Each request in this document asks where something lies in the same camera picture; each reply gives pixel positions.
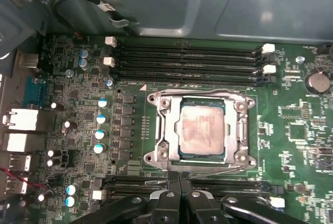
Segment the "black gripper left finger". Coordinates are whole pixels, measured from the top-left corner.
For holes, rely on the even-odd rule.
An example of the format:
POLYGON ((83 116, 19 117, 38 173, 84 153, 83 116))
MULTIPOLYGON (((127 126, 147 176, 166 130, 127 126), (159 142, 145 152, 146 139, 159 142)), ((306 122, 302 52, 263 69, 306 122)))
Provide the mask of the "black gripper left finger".
POLYGON ((167 190, 155 191, 150 199, 126 196, 80 217, 74 223, 179 223, 180 175, 170 172, 167 190))

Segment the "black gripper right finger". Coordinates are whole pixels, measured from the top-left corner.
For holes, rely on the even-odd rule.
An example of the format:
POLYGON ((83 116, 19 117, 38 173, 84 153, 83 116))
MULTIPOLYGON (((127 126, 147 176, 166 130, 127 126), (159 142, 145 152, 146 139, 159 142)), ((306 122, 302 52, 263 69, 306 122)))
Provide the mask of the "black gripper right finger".
POLYGON ((266 182, 190 178, 181 173, 189 223, 298 223, 273 206, 266 182))

